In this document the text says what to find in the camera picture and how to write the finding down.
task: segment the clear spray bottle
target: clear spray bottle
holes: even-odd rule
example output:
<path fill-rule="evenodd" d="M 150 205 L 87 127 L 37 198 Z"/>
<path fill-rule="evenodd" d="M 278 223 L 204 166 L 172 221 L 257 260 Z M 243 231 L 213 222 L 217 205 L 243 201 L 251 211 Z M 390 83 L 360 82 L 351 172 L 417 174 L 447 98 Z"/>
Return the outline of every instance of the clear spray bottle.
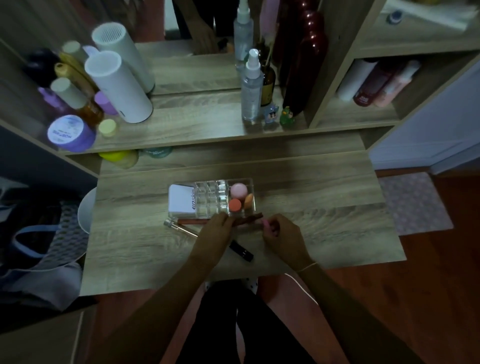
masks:
<path fill-rule="evenodd" d="M 245 57 L 253 48 L 253 20 L 250 18 L 248 0 L 240 0 L 237 18 L 233 21 L 233 42 L 235 44 L 235 66 L 244 67 Z"/>
<path fill-rule="evenodd" d="M 264 85 L 264 74 L 260 70 L 258 50 L 249 51 L 248 61 L 241 76 L 241 117 L 255 121 L 260 114 L 260 99 Z"/>

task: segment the floor mat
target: floor mat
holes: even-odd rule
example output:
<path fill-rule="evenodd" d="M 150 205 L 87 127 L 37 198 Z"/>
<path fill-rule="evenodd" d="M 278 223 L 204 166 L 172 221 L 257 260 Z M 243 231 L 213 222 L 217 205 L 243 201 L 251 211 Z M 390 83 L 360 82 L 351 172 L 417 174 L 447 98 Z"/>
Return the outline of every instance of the floor mat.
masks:
<path fill-rule="evenodd" d="M 453 228 L 445 205 L 427 173 L 383 177 L 378 181 L 398 235 Z"/>

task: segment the toy figurine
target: toy figurine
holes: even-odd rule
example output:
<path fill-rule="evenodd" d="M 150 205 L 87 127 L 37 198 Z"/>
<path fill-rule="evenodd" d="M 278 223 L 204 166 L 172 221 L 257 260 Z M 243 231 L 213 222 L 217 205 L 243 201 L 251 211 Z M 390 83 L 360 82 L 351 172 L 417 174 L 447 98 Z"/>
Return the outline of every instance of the toy figurine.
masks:
<path fill-rule="evenodd" d="M 270 124 L 275 122 L 276 113 L 278 112 L 278 106 L 274 103 L 271 103 L 268 106 L 265 106 L 264 109 L 264 117 L 265 117 L 265 124 Z"/>
<path fill-rule="evenodd" d="M 286 106 L 280 115 L 280 125 L 292 125 L 294 122 L 293 112 L 290 111 L 289 106 Z"/>

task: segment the black pants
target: black pants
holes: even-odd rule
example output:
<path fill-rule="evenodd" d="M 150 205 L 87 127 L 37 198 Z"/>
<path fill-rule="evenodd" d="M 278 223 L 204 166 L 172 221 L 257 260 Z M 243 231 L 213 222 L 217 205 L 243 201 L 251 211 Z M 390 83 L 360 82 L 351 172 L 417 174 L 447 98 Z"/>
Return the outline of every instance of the black pants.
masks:
<path fill-rule="evenodd" d="M 245 364 L 315 363 L 260 297 L 227 280 L 203 296 L 177 364 L 240 364 L 235 323 L 245 341 Z"/>
<path fill-rule="evenodd" d="M 239 0 L 193 0 L 198 14 L 213 29 L 215 19 L 216 36 L 233 36 L 233 21 L 237 17 Z M 191 39 L 187 23 L 180 8 L 173 1 L 173 11 L 179 25 L 182 39 Z"/>

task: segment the wooden desk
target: wooden desk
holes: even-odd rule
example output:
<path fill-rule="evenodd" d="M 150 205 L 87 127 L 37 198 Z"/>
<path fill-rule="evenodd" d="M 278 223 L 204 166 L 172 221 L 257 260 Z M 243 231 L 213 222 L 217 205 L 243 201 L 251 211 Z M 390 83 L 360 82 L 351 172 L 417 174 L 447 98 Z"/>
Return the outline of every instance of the wooden desk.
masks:
<path fill-rule="evenodd" d="M 130 170 L 104 162 L 97 187 L 81 295 L 157 288 L 194 241 L 163 226 L 169 183 L 252 177 L 258 211 L 298 224 L 323 267 L 404 260 L 358 131 L 179 146 Z M 259 228 L 238 228 L 252 263 L 227 250 L 209 279 L 288 272 Z"/>

